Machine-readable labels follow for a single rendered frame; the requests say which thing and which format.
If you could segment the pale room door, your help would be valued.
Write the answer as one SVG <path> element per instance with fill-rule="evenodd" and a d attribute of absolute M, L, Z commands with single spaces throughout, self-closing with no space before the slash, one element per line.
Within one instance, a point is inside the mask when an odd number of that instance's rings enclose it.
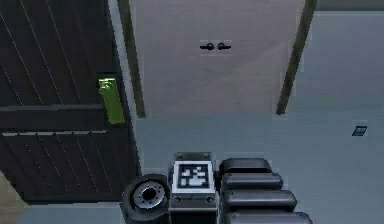
<path fill-rule="evenodd" d="M 284 113 L 317 3 L 117 0 L 137 116 Z"/>

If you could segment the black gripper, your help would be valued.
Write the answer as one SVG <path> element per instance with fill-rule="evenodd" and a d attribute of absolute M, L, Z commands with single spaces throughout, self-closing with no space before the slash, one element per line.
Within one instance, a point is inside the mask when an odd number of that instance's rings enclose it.
<path fill-rule="evenodd" d="M 125 224 L 169 224 L 167 177 L 146 174 L 126 186 L 120 203 Z"/>

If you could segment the green rectangular block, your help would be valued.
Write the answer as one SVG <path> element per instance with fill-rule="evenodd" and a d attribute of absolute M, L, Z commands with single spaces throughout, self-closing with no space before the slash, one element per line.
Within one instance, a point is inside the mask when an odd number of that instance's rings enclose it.
<path fill-rule="evenodd" d="M 115 78 L 102 78 L 98 80 L 99 94 L 103 98 L 104 107 L 111 124 L 125 122 L 124 112 L 121 106 L 120 94 Z"/>

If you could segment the dark slatted cabinet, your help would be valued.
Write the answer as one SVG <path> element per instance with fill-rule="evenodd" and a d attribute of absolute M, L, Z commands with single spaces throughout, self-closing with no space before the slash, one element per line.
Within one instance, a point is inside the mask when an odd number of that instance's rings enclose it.
<path fill-rule="evenodd" d="M 27 204 L 118 202 L 139 176 L 108 0 L 0 0 L 0 172 Z"/>

